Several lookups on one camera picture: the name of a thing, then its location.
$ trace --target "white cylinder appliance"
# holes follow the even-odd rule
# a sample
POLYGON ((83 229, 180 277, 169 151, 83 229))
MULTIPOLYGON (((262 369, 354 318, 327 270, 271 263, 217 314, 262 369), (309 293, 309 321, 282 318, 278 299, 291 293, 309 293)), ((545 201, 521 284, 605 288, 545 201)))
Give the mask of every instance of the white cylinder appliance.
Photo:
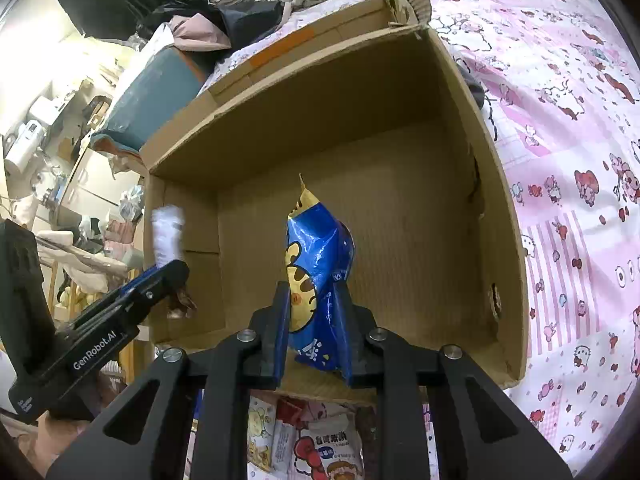
POLYGON ((10 176, 24 172, 45 133, 42 125, 35 120, 20 126, 18 138, 4 158, 4 168, 10 176))

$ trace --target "chip bag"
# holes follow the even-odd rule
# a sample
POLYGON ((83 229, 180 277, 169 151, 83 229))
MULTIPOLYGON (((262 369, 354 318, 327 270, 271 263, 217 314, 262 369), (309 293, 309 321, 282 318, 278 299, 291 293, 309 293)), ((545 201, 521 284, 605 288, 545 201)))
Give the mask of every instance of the chip bag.
POLYGON ((291 291, 289 346, 296 360, 319 370, 339 368, 331 284, 346 280, 354 255, 348 229, 305 187, 287 218, 285 264, 291 291))

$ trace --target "silver bolt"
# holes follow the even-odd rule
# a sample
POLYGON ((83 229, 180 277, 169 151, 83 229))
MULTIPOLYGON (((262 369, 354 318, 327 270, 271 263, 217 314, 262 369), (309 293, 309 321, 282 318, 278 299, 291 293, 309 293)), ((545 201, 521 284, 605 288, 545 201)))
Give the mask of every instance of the silver bolt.
POLYGON ((444 345, 442 347, 442 352, 449 359, 460 359, 462 357, 462 348, 457 345, 444 345))
POLYGON ((371 332, 369 332, 369 337, 373 339, 373 341, 384 341, 386 339, 386 330, 384 328, 374 328, 371 332))
POLYGON ((182 359, 182 350, 180 350, 179 348, 169 348, 162 354, 162 359, 164 359, 168 363, 175 363, 176 361, 182 359))
POLYGON ((250 343, 255 339, 255 336, 256 334, 253 330, 251 330, 250 328, 245 328, 244 330, 238 332, 237 338, 238 341, 242 341, 243 343, 250 343))

